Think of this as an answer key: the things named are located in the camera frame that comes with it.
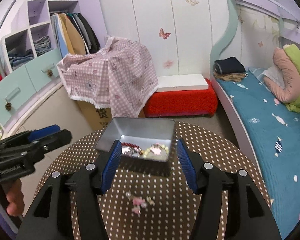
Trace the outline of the left human hand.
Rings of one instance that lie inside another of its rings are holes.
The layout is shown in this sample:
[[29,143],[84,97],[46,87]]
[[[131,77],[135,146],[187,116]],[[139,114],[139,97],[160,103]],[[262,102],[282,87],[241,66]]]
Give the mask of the left human hand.
[[8,201],[6,212],[13,217],[22,216],[25,209],[24,194],[21,187],[22,183],[20,179],[2,185],[6,194],[6,200]]

